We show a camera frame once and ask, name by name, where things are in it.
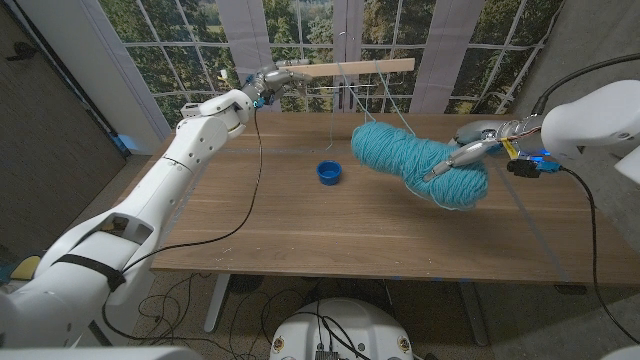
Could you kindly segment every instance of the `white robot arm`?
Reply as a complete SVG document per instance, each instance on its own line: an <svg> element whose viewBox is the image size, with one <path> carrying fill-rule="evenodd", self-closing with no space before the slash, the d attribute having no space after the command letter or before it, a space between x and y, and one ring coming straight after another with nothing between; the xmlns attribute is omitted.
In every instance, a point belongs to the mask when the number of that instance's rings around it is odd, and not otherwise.
<svg viewBox="0 0 640 360"><path fill-rule="evenodd" d="M425 175L429 181L452 167L482 159L502 140L520 159L551 155L577 159L587 146L606 146L640 133L640 81L623 80L604 86L572 103L552 109L546 116L514 121L476 121L461 127L452 143L461 146ZM615 165L640 184L640 148Z"/></svg>
<svg viewBox="0 0 640 360"><path fill-rule="evenodd" d="M8 296L0 293L0 347L70 346L107 298L109 304L124 302L152 257L138 260L162 245L163 226L194 175L244 131L256 108L310 80L267 66L242 90L208 100L199 107L201 116L182 120L167 151L122 203L62 235L34 280Z"/></svg>

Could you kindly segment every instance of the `foliage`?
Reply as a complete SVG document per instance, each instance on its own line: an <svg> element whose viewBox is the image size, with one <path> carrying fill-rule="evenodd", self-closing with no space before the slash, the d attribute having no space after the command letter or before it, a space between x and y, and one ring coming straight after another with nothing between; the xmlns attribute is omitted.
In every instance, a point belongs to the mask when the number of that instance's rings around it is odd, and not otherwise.
<svg viewBox="0 0 640 360"><path fill-rule="evenodd" d="M330 0L300 1L302 41L305 44L333 43L333 3Z"/></svg>
<svg viewBox="0 0 640 360"><path fill-rule="evenodd" d="M449 100L447 108L444 110L445 114L469 114L475 106L474 101L465 100Z"/></svg>
<svg viewBox="0 0 640 360"><path fill-rule="evenodd" d="M520 0L487 0L471 37L472 44L504 44Z"/></svg>
<svg viewBox="0 0 640 360"><path fill-rule="evenodd" d="M333 99L331 98L307 98L309 104L309 112L332 112Z"/></svg>
<svg viewBox="0 0 640 360"><path fill-rule="evenodd" d="M220 13L218 12L218 6L213 4L203 4L202 12L206 16L206 24L212 26L220 26L222 23L220 22Z"/></svg>
<svg viewBox="0 0 640 360"><path fill-rule="evenodd" d="M364 4L363 44L391 44L398 2L367 0Z"/></svg>
<svg viewBox="0 0 640 360"><path fill-rule="evenodd" d="M400 110L401 113L408 113L409 112L409 106L411 106L411 99L407 99L407 98L393 98L393 101L396 102L396 106L398 106L398 110ZM384 112L386 113L396 113L396 109L393 106L393 103L391 102L391 100L389 98L387 98L387 102L385 104L384 107Z"/></svg>
<svg viewBox="0 0 640 360"><path fill-rule="evenodd" d="M308 24L310 32L307 39L311 44L331 44L333 42L333 19L316 17Z"/></svg>
<svg viewBox="0 0 640 360"><path fill-rule="evenodd" d="M299 96L283 96L280 98L280 108L286 112L305 112L304 99Z"/></svg>
<svg viewBox="0 0 640 360"><path fill-rule="evenodd" d="M152 93L178 91L180 87L159 47L127 48Z"/></svg>
<svg viewBox="0 0 640 360"><path fill-rule="evenodd" d="M528 0L520 16L511 44L528 46L544 37L562 0Z"/></svg>
<svg viewBox="0 0 640 360"><path fill-rule="evenodd" d="M169 126L175 128L182 120L180 109L187 102L187 98L184 95L168 95L156 97L155 100Z"/></svg>
<svg viewBox="0 0 640 360"><path fill-rule="evenodd" d="M435 8L435 0L405 0L402 3L396 43L425 44Z"/></svg>
<svg viewBox="0 0 640 360"><path fill-rule="evenodd" d="M174 68L186 90L211 90L194 46L167 46L165 50L171 63L180 64Z"/></svg>
<svg viewBox="0 0 640 360"><path fill-rule="evenodd" d="M489 80L500 50L468 49L458 79L453 88L453 96L479 96Z"/></svg>
<svg viewBox="0 0 640 360"><path fill-rule="evenodd" d="M269 42L274 44L297 43L298 19L293 1L263 0L264 17L267 20Z"/></svg>
<svg viewBox="0 0 640 360"><path fill-rule="evenodd" d="M100 0L100 5L122 42L154 41L135 0Z"/></svg>
<svg viewBox="0 0 640 360"><path fill-rule="evenodd" d="M155 41L135 0L99 0L111 24L123 42ZM141 0L160 41L199 41L225 43L226 35L220 22L220 14L215 0L180 0L187 24L174 0ZM310 59L313 63L334 61L333 54L333 1L337 0L263 0L269 41L279 44L291 44L287 47L273 47L274 61L284 59ZM472 36L472 43L504 44L512 26L514 16L522 0L487 0ZM511 44L530 46L536 44L546 33L551 17L558 10L562 0L528 0L524 12L517 24ZM407 49L402 45L424 44L429 34L429 26L435 10L436 0L404 0L398 23L398 33L393 58L416 58L416 70L413 72L390 74L389 83L392 95L411 95L415 86L423 49ZM300 29L298 28L298 10ZM397 0L365 0L363 15L362 59L390 58L391 44L394 39L394 26L398 11ZM301 53L300 43L327 44L326 48L307 48ZM386 49L367 48L367 44L383 44ZM215 90L226 91L240 87L235 64L228 47L199 46L206 71L209 73ZM165 47L174 68L188 90L210 91L196 48ZM179 91L178 83L168 66L159 47L127 48L152 93ZM487 86L489 77L497 64L500 50L468 49L465 54L458 79L453 91L454 96L479 96ZM488 87L488 95L477 103L473 101L452 100L447 112L467 113L475 108L476 112L495 111L501 98L491 93L506 94L532 50L507 51L497 67L496 74ZM228 79L223 79L221 70L226 70ZM377 74L361 75L361 84L373 84L370 94L382 95L384 91ZM330 77L314 79L309 88L332 86ZM515 96L522 86L516 85ZM308 94L324 97L306 99L309 111L332 111L333 89L308 89ZM364 102L366 88L360 88L359 94ZM201 101L210 94L192 94L192 101ZM396 98L401 111L408 111L411 99ZM162 96L156 98L167 120L178 119L184 96ZM368 108L372 112L382 111L383 99L369 99ZM283 111L304 111L305 99L299 96L286 96L281 100ZM385 112L395 111L391 102L386 101Z"/></svg>

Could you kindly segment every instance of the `table top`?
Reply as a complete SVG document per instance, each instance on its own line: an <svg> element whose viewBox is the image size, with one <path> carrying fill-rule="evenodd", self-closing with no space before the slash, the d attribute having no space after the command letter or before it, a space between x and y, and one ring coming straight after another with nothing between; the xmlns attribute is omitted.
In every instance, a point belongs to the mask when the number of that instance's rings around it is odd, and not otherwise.
<svg viewBox="0 0 640 360"><path fill-rule="evenodd" d="M378 121L401 127L395 114ZM419 137L447 142L486 115L407 114ZM158 254L152 268L234 274L370 277L520 283L590 283L589 205L567 174L513 176L508 158L485 160L489 195L472 211L450 211L410 193L398 177L361 166L351 154L362 114L258 113L262 179L247 223L216 243ZM158 155L124 195L155 163ZM315 168L342 165L324 186ZM253 124L204 171L165 245L221 236L246 216L259 168ZM640 284L640 256L598 214L598 274L603 284Z"/></svg>

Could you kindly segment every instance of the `small blue cup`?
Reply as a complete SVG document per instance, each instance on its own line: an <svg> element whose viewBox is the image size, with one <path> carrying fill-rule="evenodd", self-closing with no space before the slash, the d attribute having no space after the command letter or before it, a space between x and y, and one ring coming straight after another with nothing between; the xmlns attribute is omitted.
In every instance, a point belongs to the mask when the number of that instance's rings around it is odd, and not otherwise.
<svg viewBox="0 0 640 360"><path fill-rule="evenodd" d="M340 179L340 173L342 173L342 166L333 160L325 160L318 164L316 168L320 182L324 185L335 185Z"/></svg>

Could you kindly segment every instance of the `blue yarn skein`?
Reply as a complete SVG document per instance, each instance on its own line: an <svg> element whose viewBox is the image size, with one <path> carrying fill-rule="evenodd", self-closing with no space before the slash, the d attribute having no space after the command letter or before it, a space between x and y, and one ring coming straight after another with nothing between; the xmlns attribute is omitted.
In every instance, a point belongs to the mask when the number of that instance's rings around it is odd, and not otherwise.
<svg viewBox="0 0 640 360"><path fill-rule="evenodd" d="M453 168L423 181L423 177L457 147L418 139L403 129L382 122L357 127L351 138L351 151L361 164L401 176L414 194L433 200L446 209L468 210L487 196L488 173L482 162Z"/></svg>

